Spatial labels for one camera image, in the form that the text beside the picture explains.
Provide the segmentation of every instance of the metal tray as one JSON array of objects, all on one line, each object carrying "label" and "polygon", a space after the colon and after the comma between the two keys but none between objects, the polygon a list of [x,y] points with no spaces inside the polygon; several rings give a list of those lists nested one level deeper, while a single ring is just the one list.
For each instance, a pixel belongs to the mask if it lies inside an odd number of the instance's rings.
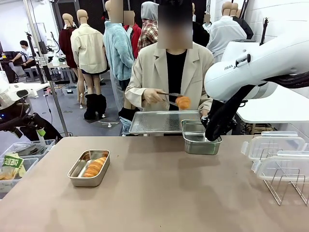
[{"label": "metal tray", "polygon": [[198,110],[136,112],[129,132],[131,134],[181,133],[181,121],[200,120]]},{"label": "metal tray", "polygon": [[[94,177],[83,177],[89,164],[99,158],[106,157],[100,172]],[[98,186],[110,165],[110,152],[108,150],[88,150],[85,151],[73,165],[68,173],[72,184],[75,187],[95,187]]]},{"label": "metal tray", "polygon": [[205,137],[205,127],[199,120],[183,120],[182,131],[186,153],[196,155],[216,155],[219,151],[221,137],[210,142]]}]

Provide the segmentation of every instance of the blazer lapel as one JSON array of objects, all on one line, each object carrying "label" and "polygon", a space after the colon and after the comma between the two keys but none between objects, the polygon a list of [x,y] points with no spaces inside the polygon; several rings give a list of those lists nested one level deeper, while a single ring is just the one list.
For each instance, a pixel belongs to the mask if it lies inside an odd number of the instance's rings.
[{"label": "blazer lapel", "polygon": [[182,87],[180,94],[184,95],[197,69],[195,61],[199,60],[196,49],[188,49],[183,67]]},{"label": "blazer lapel", "polygon": [[166,93],[169,92],[169,79],[168,79],[168,63],[166,59],[166,50],[155,48],[154,56],[156,57],[154,61],[154,66],[159,75],[159,80],[162,83],[162,90]]}]

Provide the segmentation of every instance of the dark red sweater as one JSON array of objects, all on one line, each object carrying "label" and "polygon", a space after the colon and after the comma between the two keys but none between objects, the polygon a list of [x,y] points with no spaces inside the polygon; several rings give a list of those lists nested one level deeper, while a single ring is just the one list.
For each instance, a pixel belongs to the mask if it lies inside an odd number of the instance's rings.
[{"label": "dark red sweater", "polygon": [[[124,29],[126,31],[128,28],[129,28],[129,25],[124,25]],[[139,42],[141,29],[137,24],[134,24],[132,29],[133,29],[133,35],[131,38],[131,44],[132,44],[133,56],[134,58],[137,58],[137,55],[138,55],[137,43]]]},{"label": "dark red sweater", "polygon": [[59,46],[63,54],[66,55],[67,64],[70,68],[77,68],[71,46],[71,35],[74,30],[74,28],[62,29],[59,34]]}]

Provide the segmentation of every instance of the beige jacket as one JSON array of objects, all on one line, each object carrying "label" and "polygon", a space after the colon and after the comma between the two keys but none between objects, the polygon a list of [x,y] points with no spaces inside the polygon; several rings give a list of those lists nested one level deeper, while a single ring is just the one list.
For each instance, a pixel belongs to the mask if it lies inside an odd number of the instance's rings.
[{"label": "beige jacket", "polygon": [[74,61],[80,69],[87,73],[101,73],[107,69],[101,32],[83,23],[73,31],[71,45]]},{"label": "beige jacket", "polygon": [[[213,64],[212,53],[196,43],[188,49],[183,67],[180,94],[191,99],[189,110],[210,110],[212,99],[204,89],[204,78]],[[162,89],[169,92],[166,50],[157,48],[157,43],[143,48],[132,67],[132,76],[126,88],[126,98],[144,111],[169,110],[168,96],[160,95],[164,102],[148,104],[141,97],[146,88]]]}]

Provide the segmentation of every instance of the plaid shirt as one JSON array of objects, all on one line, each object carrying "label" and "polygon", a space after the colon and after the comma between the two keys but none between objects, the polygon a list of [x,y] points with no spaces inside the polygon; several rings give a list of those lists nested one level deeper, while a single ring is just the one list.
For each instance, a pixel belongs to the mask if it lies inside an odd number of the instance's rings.
[{"label": "plaid shirt", "polygon": [[158,42],[158,26],[155,20],[143,19],[143,25],[141,27],[141,34],[138,42],[138,52],[143,47]]}]

